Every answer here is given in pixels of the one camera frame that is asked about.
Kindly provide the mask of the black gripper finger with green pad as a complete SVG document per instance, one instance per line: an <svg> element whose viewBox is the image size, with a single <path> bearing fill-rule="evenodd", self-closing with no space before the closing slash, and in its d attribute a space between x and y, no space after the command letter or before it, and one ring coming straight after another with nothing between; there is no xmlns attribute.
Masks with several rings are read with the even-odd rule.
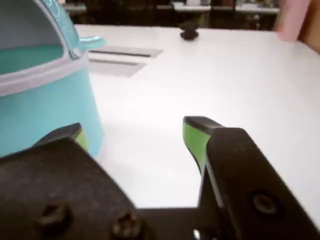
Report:
<svg viewBox="0 0 320 240"><path fill-rule="evenodd" d="M320 232L242 128L185 116L183 141L201 173L198 206L217 240L317 240Z"/></svg>
<svg viewBox="0 0 320 240"><path fill-rule="evenodd" d="M80 123L57 128L0 160L3 240L141 240L143 223L80 141Z"/></svg>

